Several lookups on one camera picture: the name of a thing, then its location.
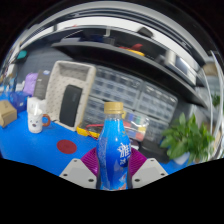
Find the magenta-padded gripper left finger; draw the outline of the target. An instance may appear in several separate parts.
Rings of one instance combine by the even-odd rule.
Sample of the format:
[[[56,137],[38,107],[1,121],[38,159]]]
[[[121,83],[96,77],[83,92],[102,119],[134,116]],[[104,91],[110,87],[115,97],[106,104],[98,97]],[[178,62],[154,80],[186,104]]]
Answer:
[[[96,149],[91,149],[81,159],[73,158],[60,177],[84,188],[99,189],[100,168]]]

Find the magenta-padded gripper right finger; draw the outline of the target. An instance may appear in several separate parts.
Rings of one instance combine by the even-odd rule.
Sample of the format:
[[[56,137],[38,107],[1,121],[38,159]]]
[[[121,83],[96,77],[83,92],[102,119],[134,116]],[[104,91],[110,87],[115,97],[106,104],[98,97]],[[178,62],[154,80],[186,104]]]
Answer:
[[[167,176],[167,172],[155,158],[146,158],[138,150],[132,148],[129,158],[129,188],[146,186]]]

